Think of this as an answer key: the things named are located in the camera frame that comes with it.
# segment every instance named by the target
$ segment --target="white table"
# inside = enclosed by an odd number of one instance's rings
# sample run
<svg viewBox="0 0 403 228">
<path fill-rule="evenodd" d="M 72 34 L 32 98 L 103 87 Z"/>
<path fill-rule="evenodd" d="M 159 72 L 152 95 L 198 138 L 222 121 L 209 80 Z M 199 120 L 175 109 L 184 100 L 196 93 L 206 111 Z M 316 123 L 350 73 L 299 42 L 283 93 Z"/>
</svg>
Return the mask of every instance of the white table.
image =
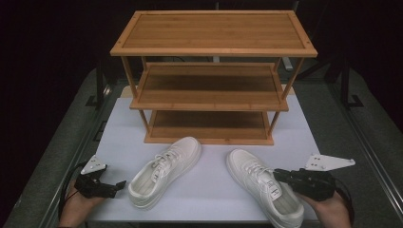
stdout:
<svg viewBox="0 0 403 228">
<path fill-rule="evenodd" d="M 304 167 L 311 154 L 319 154 L 297 96 L 289 95 L 290 111 L 281 114 L 273 132 L 275 145 L 203 144 L 196 166 L 172 182 L 154 208 L 143 211 L 128 198 L 127 186 L 143 166 L 169 144 L 143 142 L 144 126 L 139 112 L 128 108 L 131 100 L 117 100 L 96 153 L 108 165 L 101 182 L 115 184 L 127 181 L 126 187 L 116 194 L 115 199 L 108 199 L 97 207 L 88 220 L 268 222 L 254 198 L 228 173 L 225 164 L 227 153 L 243 148 L 272 168 L 286 170 L 298 170 Z M 305 220 L 317 220 L 312 208 L 303 203 Z"/>
</svg>

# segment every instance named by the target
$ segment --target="bottom shelf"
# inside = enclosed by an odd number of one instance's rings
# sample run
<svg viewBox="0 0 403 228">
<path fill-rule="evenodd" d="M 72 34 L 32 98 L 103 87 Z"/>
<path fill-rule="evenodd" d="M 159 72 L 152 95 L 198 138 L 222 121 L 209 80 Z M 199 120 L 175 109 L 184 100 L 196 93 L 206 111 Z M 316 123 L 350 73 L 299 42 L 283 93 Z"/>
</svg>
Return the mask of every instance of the bottom shelf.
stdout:
<svg viewBox="0 0 403 228">
<path fill-rule="evenodd" d="M 267 112 L 161 111 L 151 115 L 146 143 L 173 143 L 193 136 L 208 144 L 273 145 Z"/>
</svg>

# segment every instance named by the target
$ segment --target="black cable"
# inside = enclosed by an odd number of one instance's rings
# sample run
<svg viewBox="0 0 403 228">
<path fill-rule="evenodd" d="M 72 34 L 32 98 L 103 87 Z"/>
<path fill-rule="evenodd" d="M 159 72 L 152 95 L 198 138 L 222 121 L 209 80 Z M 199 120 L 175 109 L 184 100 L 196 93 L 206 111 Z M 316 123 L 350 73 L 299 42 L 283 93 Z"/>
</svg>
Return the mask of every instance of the black cable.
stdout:
<svg viewBox="0 0 403 228">
<path fill-rule="evenodd" d="M 82 163 L 78 163 L 76 166 L 74 166 L 74 168 L 72 168 L 71 170 L 68 171 L 66 178 L 63 182 L 62 185 L 62 191 L 60 193 L 60 199 L 59 199 L 59 219 L 62 216 L 62 212 L 63 212 L 63 208 L 65 207 L 66 204 L 66 194 L 67 194 L 67 190 L 68 190 L 68 186 L 70 185 L 70 181 L 71 178 L 74 174 L 74 172 L 76 171 L 76 169 L 80 168 L 80 167 L 85 167 L 87 164 L 86 162 L 82 162 Z"/>
</svg>

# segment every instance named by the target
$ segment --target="white bracket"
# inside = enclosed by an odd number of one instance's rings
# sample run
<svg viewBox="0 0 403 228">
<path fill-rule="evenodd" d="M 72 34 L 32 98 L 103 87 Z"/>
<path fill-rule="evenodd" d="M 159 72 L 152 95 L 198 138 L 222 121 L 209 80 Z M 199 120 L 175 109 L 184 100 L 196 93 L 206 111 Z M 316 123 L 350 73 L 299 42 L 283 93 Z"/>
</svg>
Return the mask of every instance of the white bracket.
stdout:
<svg viewBox="0 0 403 228">
<path fill-rule="evenodd" d="M 313 171 L 329 171 L 351 165 L 355 165 L 355 161 L 352 159 L 346 160 L 314 154 L 309 158 L 308 162 L 306 162 L 305 169 Z"/>
<path fill-rule="evenodd" d="M 86 166 L 81 170 L 81 174 L 88 174 L 96 172 L 102 169 L 106 169 L 106 164 L 101 162 L 95 155 L 88 161 Z"/>
</svg>

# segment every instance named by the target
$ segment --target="middle shelf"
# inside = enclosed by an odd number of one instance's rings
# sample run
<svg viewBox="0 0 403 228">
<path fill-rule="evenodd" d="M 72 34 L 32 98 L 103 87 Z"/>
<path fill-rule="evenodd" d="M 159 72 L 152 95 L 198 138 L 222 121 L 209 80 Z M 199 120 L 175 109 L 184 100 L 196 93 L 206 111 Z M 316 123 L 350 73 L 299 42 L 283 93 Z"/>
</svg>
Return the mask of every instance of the middle shelf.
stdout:
<svg viewBox="0 0 403 228">
<path fill-rule="evenodd" d="M 273 63 L 148 62 L 132 109 L 288 111 Z"/>
</svg>

